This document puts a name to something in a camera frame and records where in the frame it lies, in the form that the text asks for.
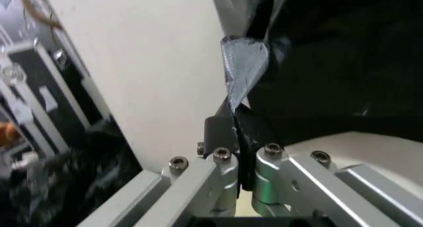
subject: white surface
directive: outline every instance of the white surface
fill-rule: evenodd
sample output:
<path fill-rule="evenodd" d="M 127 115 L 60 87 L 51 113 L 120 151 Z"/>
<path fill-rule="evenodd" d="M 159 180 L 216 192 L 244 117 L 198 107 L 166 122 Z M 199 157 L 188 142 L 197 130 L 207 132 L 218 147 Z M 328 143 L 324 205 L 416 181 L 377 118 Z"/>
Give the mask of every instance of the white surface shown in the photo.
<path fill-rule="evenodd" d="M 212 0 L 49 0 L 141 165 L 196 155 L 225 97 Z"/>

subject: brown wire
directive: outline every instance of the brown wire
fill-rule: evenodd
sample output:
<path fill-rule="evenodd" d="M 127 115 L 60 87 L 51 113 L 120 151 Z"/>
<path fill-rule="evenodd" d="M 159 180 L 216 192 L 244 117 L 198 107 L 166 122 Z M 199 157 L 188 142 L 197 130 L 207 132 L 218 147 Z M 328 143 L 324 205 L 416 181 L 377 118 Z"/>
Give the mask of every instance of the brown wire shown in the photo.
<path fill-rule="evenodd" d="M 57 28 L 59 30 L 62 30 L 63 27 L 62 25 L 55 20 L 51 20 L 48 19 L 47 17 L 45 17 L 42 13 L 40 13 L 39 11 L 37 11 L 34 7 L 34 5 L 32 5 L 30 0 L 22 0 L 23 6 L 25 7 L 25 9 L 28 11 L 28 13 L 37 21 L 46 24 L 50 27 L 54 27 Z"/>

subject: screw head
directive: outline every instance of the screw head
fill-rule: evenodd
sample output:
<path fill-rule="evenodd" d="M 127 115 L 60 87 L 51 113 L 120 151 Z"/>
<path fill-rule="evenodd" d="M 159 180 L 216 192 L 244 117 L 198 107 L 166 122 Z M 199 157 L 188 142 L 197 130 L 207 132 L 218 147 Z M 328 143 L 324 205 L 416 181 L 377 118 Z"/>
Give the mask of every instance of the screw head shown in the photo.
<path fill-rule="evenodd" d="M 282 158 L 282 147 L 275 143 L 269 143 L 264 146 L 264 153 L 273 159 Z"/>
<path fill-rule="evenodd" d="M 310 156 L 314 160 L 316 160 L 319 164 L 323 165 L 325 168 L 329 168 L 331 158 L 330 158 L 330 155 L 327 154 L 326 152 L 315 150 L 310 154 Z"/>
<path fill-rule="evenodd" d="M 197 143 L 197 155 L 203 156 L 204 155 L 204 142 Z"/>
<path fill-rule="evenodd" d="M 185 157 L 176 156 L 169 161 L 170 173 L 179 176 L 187 169 L 188 165 L 188 160 Z"/>
<path fill-rule="evenodd" d="M 227 148 L 217 148 L 213 151 L 213 160 L 217 164 L 227 164 L 231 161 L 231 151 Z"/>

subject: hex socket screw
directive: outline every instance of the hex socket screw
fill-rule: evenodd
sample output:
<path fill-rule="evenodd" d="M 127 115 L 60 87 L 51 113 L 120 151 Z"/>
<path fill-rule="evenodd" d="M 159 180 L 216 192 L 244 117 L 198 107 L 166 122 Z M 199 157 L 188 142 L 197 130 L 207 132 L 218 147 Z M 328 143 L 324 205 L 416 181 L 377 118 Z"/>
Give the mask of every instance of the hex socket screw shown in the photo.
<path fill-rule="evenodd" d="M 217 148 L 213 151 L 213 160 L 217 164 L 227 164 L 231 161 L 231 151 L 227 148 Z"/>
<path fill-rule="evenodd" d="M 330 163 L 332 162 L 330 155 L 320 150 L 313 151 L 310 156 L 327 169 L 329 168 Z"/>
<path fill-rule="evenodd" d="M 169 161 L 170 173 L 179 176 L 187 169 L 188 165 L 188 160 L 185 157 L 176 156 Z"/>
<path fill-rule="evenodd" d="M 282 147 L 275 143 L 269 143 L 264 146 L 264 153 L 272 159 L 282 158 Z"/>
<path fill-rule="evenodd" d="M 197 143 L 197 155 L 201 157 L 204 155 L 204 142 Z"/>

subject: orange object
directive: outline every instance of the orange object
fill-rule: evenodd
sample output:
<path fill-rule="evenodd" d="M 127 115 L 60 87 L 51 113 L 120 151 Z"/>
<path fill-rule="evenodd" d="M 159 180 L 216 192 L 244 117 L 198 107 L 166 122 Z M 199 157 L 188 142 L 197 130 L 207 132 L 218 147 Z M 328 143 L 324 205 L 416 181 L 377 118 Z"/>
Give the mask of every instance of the orange object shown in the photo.
<path fill-rule="evenodd" d="M 11 147 L 21 135 L 11 122 L 0 122 L 0 146 Z"/>

